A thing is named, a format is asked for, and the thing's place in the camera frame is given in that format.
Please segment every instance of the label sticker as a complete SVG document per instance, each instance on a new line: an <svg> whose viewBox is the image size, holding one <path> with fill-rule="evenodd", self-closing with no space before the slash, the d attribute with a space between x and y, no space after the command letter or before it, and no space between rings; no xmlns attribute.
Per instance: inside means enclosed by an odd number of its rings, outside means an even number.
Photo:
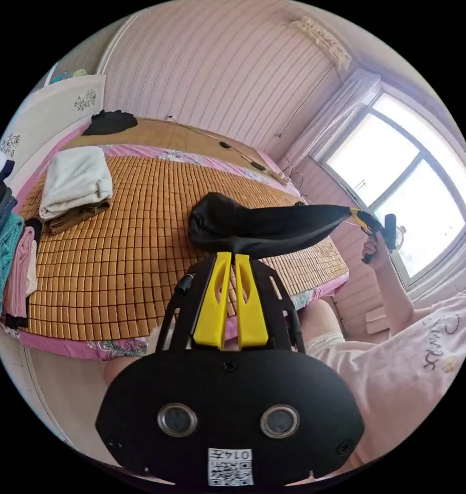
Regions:
<svg viewBox="0 0 466 494"><path fill-rule="evenodd" d="M208 463L209 485L238 487L254 484L251 449L209 448Z"/></svg>

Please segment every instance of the hand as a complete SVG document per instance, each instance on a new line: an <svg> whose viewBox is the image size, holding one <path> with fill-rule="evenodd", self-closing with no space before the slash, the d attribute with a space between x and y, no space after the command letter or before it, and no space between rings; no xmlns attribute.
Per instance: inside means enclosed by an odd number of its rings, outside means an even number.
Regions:
<svg viewBox="0 0 466 494"><path fill-rule="evenodd" d="M372 259L368 265L374 271L391 264L389 250L387 249L382 232L377 232L376 237L377 238L368 237L367 241L363 244L362 249L362 258L365 257L366 254L372 254Z"/></svg>

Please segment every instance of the camera lens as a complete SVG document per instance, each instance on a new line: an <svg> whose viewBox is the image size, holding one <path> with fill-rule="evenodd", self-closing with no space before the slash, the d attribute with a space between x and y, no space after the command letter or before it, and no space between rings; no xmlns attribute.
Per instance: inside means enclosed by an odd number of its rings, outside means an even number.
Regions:
<svg viewBox="0 0 466 494"><path fill-rule="evenodd" d="M182 403L170 403L159 411L157 423L166 434L185 437L195 430L197 417L188 406Z"/></svg>
<svg viewBox="0 0 466 494"><path fill-rule="evenodd" d="M270 407L260 419L262 432L273 439L291 436L298 429L298 424L298 413L288 405Z"/></svg>

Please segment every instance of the folded white towel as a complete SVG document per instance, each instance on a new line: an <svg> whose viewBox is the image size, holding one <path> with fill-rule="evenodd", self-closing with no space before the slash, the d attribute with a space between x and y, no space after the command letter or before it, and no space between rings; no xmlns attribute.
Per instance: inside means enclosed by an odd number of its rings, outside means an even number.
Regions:
<svg viewBox="0 0 466 494"><path fill-rule="evenodd" d="M113 181L103 150L97 146L67 149L48 165L39 216L51 220L69 209L95 204L113 195Z"/></svg>

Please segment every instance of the window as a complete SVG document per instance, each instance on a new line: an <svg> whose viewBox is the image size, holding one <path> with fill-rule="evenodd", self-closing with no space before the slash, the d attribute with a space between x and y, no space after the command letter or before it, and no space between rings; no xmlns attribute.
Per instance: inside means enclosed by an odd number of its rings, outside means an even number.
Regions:
<svg viewBox="0 0 466 494"><path fill-rule="evenodd" d="M382 93L319 160L362 209L402 237L393 261L408 288L466 233L466 166L420 114Z"/></svg>

